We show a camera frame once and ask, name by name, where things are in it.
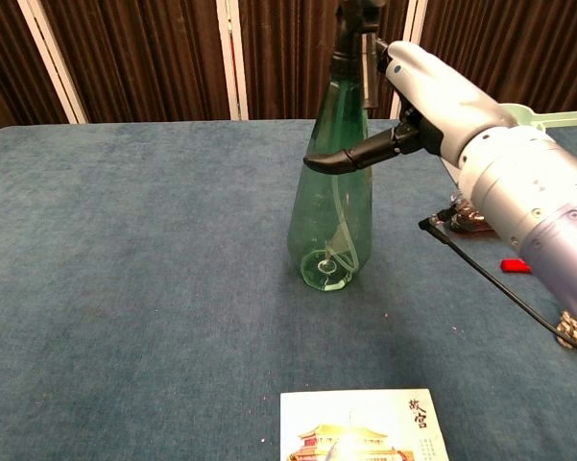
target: wire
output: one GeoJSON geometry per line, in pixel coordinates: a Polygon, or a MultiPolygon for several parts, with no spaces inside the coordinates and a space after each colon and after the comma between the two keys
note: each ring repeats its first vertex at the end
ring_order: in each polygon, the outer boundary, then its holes
{"type": "MultiPolygon", "coordinates": [[[[443,214],[444,218],[445,218],[448,215],[451,217],[452,214],[454,214],[454,213],[456,213],[456,210],[454,210],[453,208],[449,208],[449,209],[441,211],[440,213],[438,213],[438,215],[443,214]]],[[[506,285],[504,285],[493,274],[491,274],[484,267],[482,267],[480,264],[478,264],[476,261],[474,261],[467,253],[465,253],[463,250],[461,250],[461,248],[459,248],[452,240],[450,240],[450,238],[445,233],[443,233],[441,230],[439,230],[433,224],[433,222],[431,222],[431,220],[432,220],[432,218],[423,219],[422,221],[419,222],[419,227],[423,231],[427,231],[428,233],[430,233],[432,236],[434,236],[440,242],[442,242],[445,245],[447,245],[448,247],[450,247],[450,249],[454,253],[456,253],[459,257],[461,257],[461,259],[463,259],[467,264],[469,264],[473,269],[475,269],[476,272],[478,272],[482,277],[484,277],[490,283],[492,283],[494,286],[496,286],[504,295],[506,295],[508,298],[510,298],[522,310],[527,312],[527,314],[529,314],[531,316],[531,318],[533,318],[536,322],[538,322],[544,328],[548,329],[550,332],[557,335],[557,337],[562,338],[571,347],[573,347],[577,350],[577,341],[576,340],[574,340],[572,337],[568,336],[567,334],[565,334],[561,331],[558,331],[554,326],[552,326],[550,323],[548,323],[546,321],[546,319],[544,319],[538,311],[533,309],[528,303],[526,303],[521,298],[519,298],[510,288],[508,288],[506,285]]]]}
{"type": "Polygon", "coordinates": [[[344,209],[341,204],[341,199],[339,197],[339,177],[332,176],[331,186],[333,189],[333,202],[335,204],[335,211],[337,212],[337,219],[339,220],[338,228],[342,230],[344,234],[344,239],[348,244],[349,253],[352,256],[352,266],[349,265],[349,260],[345,261],[330,245],[326,246],[326,250],[337,259],[344,269],[350,273],[354,273],[358,270],[358,253],[356,252],[356,247],[354,247],[354,242],[349,234],[348,223],[346,222],[346,216],[344,215],[344,209]]]}

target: green plastic object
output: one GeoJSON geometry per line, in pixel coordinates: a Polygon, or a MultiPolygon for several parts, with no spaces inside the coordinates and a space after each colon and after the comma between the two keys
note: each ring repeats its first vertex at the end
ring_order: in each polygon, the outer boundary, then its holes
{"type": "Polygon", "coordinates": [[[519,125],[531,125],[545,132],[547,128],[577,127],[577,110],[574,112],[535,113],[523,104],[502,104],[519,125]]]}
{"type": "MultiPolygon", "coordinates": [[[[358,73],[331,76],[307,154],[330,155],[367,137],[358,73]]],[[[372,249],[372,170],[341,176],[301,169],[288,250],[303,280],[321,291],[346,286],[372,249]]]]}

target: green plastic bottle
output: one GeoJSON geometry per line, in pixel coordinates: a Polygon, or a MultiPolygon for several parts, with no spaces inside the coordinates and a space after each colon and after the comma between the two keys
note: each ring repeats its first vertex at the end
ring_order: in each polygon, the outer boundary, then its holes
{"type": "MultiPolygon", "coordinates": [[[[333,73],[307,148],[330,155],[367,137],[358,62],[333,73]]],[[[308,285],[339,290],[365,265],[372,248],[372,170],[341,176],[301,169],[288,250],[308,285]]]]}

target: brown curtain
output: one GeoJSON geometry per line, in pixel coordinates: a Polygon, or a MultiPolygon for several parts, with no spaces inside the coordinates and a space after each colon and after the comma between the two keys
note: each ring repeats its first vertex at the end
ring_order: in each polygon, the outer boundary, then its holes
{"type": "Polygon", "coordinates": [[[577,110],[577,0],[428,0],[421,45],[499,102],[577,110]]]}
{"type": "Polygon", "coordinates": [[[0,0],[0,128],[66,122],[16,0],[0,0]]]}
{"type": "Polygon", "coordinates": [[[42,4],[90,122],[230,118],[215,2],[42,4]]]}
{"type": "MultiPolygon", "coordinates": [[[[407,0],[390,0],[379,35],[399,39],[407,0]]],[[[243,58],[251,119],[315,118],[328,79],[337,0],[239,0],[243,58]]],[[[388,118],[384,90],[373,116],[388,118]]]]}

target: fabric surface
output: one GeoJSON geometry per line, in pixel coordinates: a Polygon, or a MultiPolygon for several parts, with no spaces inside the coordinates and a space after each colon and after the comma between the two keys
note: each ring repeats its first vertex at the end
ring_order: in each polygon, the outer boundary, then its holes
{"type": "MultiPolygon", "coordinates": [[[[298,277],[312,127],[0,131],[0,461],[278,459],[279,393],[421,387],[453,460],[577,460],[577,352],[418,230],[454,190],[438,159],[374,167],[345,290],[298,277]]],[[[551,133],[577,155],[577,128],[551,133]]],[[[496,238],[453,238],[558,320],[496,238]]]]}

